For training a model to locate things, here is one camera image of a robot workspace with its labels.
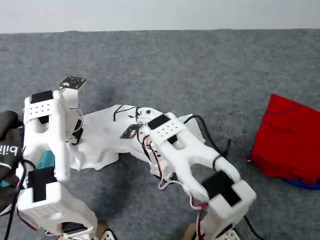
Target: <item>gray carpet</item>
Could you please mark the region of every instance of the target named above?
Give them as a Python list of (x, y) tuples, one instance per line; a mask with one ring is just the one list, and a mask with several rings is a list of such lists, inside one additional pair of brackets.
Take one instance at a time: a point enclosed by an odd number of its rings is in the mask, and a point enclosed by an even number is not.
[[(21, 113), (25, 97), (57, 89), (68, 75), (88, 79), (79, 101), (85, 114), (130, 104), (202, 115), (220, 147), (232, 139), (229, 160), (257, 194), (248, 213), (256, 231), (267, 240), (319, 239), (320, 192), (268, 178), (246, 157), (271, 93), (320, 110), (320, 30), (0, 35), (0, 111)], [(199, 180), (210, 174), (192, 170)], [(71, 174), (67, 188), (119, 240), (179, 240), (196, 220), (180, 186), (159, 191), (149, 166), (128, 154)], [(244, 222), (237, 228), (255, 239)], [(48, 237), (15, 218), (10, 239)]]

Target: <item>teal fabric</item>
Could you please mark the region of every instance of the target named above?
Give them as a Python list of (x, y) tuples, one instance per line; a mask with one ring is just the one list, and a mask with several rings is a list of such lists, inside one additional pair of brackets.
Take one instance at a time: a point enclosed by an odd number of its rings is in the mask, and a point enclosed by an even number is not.
[(0, 188), (5, 188), (5, 187), (8, 187), (10, 186), (9, 183), (7, 183), (6, 181), (0, 181)]
[(40, 161), (36, 165), (37, 169), (43, 169), (47, 167), (55, 167), (55, 155), (52, 151), (45, 151)]

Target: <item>red fabric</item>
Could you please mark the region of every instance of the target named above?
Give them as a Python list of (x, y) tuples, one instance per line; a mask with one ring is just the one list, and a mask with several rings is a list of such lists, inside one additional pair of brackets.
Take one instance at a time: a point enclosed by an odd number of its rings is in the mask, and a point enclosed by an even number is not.
[(320, 112), (272, 94), (250, 160), (270, 177), (320, 179)]

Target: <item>white cloth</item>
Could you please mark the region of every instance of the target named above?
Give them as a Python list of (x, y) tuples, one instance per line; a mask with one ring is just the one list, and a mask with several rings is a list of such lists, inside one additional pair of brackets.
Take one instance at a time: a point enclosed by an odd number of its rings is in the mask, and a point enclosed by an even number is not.
[[(114, 105), (107, 109), (83, 116), (83, 134), (78, 145), (68, 144), (74, 160), (70, 167), (76, 170), (94, 168), (99, 170), (119, 159), (119, 153), (130, 153), (136, 158), (149, 162), (137, 137), (120, 138), (130, 125), (145, 124), (163, 114), (150, 107)], [(192, 114), (179, 117), (186, 120)], [(186, 126), (203, 143), (201, 131), (195, 119)]]

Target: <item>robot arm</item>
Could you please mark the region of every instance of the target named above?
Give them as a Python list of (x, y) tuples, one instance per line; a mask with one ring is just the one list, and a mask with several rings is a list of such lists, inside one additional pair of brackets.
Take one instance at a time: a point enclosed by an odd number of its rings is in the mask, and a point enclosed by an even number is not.
[(55, 166), (28, 168), (26, 189), (20, 193), (17, 209), (53, 235), (97, 240), (95, 213), (61, 184), (70, 179), (72, 156), (67, 144), (77, 144), (83, 131), (78, 90), (85, 82), (83, 78), (70, 76), (60, 84), (59, 90), (40, 92), (25, 99), (23, 158), (37, 165), (45, 151), (52, 151)]
[[(176, 173), (184, 191), (207, 203), (207, 215), (199, 231), (204, 236), (199, 233), (198, 239), (229, 239), (232, 228), (256, 199), (237, 169), (216, 150), (200, 142), (172, 113), (153, 119), (141, 132), (145, 134), (142, 143), (163, 156), (169, 165), (167, 169)], [(214, 168), (216, 173), (200, 184), (191, 172), (194, 164)]]

